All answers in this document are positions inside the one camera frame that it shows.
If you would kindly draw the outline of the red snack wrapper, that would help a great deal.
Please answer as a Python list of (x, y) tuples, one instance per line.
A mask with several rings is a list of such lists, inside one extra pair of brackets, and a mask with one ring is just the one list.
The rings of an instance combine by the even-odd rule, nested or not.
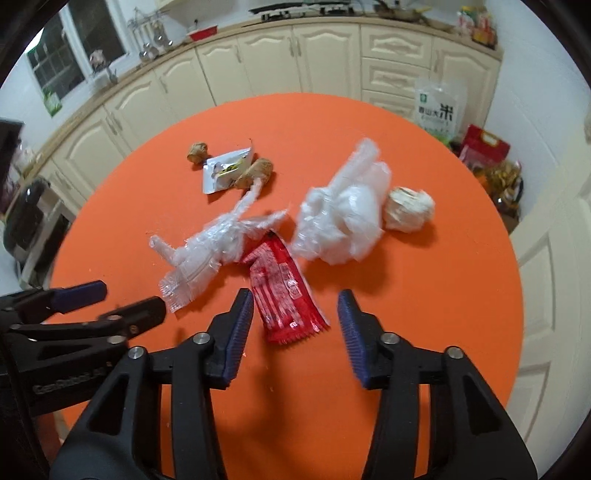
[(267, 342), (290, 345), (329, 330), (329, 321), (279, 235), (267, 232), (242, 264), (249, 266), (250, 289)]

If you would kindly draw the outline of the lower kitchen cabinets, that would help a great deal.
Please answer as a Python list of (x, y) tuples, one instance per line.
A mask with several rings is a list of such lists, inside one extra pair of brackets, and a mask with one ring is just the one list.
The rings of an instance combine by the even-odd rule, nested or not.
[(378, 18), (250, 25), (183, 46), (94, 96), (46, 142), (32, 173), (72, 210), (126, 156), (174, 123), (273, 93), (352, 98), (403, 118), (419, 79), (461, 82), (466, 125), (483, 126), (502, 54), (437, 29)]

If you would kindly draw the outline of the metal shelf rack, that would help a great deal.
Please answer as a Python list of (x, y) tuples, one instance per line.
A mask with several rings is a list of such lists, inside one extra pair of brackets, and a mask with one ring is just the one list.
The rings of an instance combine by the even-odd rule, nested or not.
[(44, 219), (26, 261), (17, 262), (19, 285), (23, 289), (49, 286), (58, 251), (75, 220), (73, 212), (60, 198), (51, 204), (39, 202), (39, 207), (45, 214)]

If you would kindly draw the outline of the black rice cooker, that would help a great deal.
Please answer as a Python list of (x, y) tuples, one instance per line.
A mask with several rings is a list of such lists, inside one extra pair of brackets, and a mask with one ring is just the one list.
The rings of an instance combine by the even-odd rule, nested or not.
[(50, 183), (38, 178), (18, 194), (5, 223), (3, 245), (6, 251), (19, 263), (24, 263), (32, 242), (37, 234), (44, 212), (39, 207), (43, 194), (50, 189)]

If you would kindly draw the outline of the white door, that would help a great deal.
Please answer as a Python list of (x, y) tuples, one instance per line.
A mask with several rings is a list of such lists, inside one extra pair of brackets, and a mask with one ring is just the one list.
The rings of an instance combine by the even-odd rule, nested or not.
[(590, 122), (572, 128), (559, 166), (511, 235), (525, 330), (507, 411), (540, 475), (590, 413)]

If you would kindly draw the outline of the silver foil sachet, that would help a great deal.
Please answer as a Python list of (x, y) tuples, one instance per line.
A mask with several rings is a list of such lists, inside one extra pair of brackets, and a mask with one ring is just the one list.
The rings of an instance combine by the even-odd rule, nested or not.
[(206, 160), (202, 167), (202, 193), (211, 195), (232, 188), (252, 165), (253, 154), (253, 144), (250, 144)]

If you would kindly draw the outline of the green dish soap bottle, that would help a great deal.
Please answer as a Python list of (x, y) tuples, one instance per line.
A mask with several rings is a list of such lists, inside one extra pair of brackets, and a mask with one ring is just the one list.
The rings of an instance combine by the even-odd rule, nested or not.
[(62, 109), (60, 97), (50, 89), (43, 90), (43, 103), (51, 117), (54, 117)]

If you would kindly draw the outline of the medium ginger piece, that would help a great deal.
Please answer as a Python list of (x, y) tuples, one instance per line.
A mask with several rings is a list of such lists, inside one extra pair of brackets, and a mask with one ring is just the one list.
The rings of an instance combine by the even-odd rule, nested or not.
[(257, 181), (266, 185), (271, 175), (273, 175), (273, 162), (266, 158), (259, 158), (235, 180), (233, 186), (235, 189), (249, 190)]

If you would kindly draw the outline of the crumpled paper ball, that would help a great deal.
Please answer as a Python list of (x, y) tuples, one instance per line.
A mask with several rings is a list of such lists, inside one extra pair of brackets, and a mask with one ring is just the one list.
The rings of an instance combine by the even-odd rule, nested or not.
[(383, 218), (387, 230), (414, 233), (433, 220), (436, 203), (424, 190), (394, 188), (384, 204)]

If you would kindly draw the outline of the sink faucet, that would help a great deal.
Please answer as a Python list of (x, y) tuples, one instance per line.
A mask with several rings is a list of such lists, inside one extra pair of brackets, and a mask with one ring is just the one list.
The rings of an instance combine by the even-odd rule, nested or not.
[(111, 67), (111, 61), (106, 59), (102, 49), (94, 50), (89, 55), (89, 64), (94, 74), (105, 72), (108, 81), (112, 85), (116, 85), (118, 83), (116, 71)]

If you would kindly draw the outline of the hanging utensil rack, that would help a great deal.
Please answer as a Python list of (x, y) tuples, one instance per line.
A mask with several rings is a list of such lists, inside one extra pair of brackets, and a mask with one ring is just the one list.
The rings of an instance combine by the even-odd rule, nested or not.
[(141, 64), (154, 61), (175, 48), (159, 11), (145, 13), (134, 7), (133, 16), (127, 21), (127, 27), (135, 41)]

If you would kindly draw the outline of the red gift bag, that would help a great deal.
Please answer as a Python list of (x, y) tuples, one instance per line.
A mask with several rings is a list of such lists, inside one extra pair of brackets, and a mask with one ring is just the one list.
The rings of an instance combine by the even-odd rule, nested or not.
[(460, 149), (460, 161), (470, 170), (489, 168), (502, 163), (511, 145), (477, 125), (468, 127)]

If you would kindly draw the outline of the white rice bag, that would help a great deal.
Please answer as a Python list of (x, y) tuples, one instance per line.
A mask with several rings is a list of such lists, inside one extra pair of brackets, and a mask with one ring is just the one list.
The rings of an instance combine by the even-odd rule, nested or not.
[(460, 133), (467, 99), (462, 81), (419, 78), (415, 82), (414, 122), (449, 145)]

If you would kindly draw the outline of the gas stove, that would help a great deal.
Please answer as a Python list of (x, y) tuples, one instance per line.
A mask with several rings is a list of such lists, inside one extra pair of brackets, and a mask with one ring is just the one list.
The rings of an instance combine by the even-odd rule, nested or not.
[(311, 18), (349, 17), (359, 14), (352, 1), (283, 1), (249, 9), (261, 22)]

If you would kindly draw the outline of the condiment bottles group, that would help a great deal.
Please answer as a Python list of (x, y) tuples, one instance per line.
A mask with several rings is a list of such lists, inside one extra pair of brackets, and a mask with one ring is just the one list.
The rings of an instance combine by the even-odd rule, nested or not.
[(485, 6), (460, 7), (457, 32), (490, 49), (497, 47), (498, 39), (492, 14)]

